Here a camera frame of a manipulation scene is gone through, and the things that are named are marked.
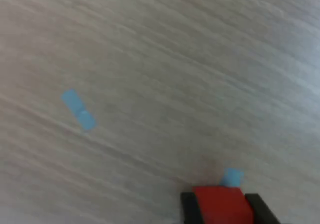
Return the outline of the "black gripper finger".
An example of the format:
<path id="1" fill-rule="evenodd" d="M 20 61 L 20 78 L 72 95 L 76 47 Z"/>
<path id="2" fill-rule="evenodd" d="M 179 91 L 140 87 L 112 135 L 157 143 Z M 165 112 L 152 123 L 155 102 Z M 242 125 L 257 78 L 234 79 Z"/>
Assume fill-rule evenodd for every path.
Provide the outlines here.
<path id="1" fill-rule="evenodd" d="M 183 209 L 185 224 L 204 224 L 197 197 L 193 192 L 182 192 L 180 201 Z"/>
<path id="2" fill-rule="evenodd" d="M 245 194 L 245 198 L 252 208 L 254 224 L 281 224 L 258 193 L 247 193 Z"/>

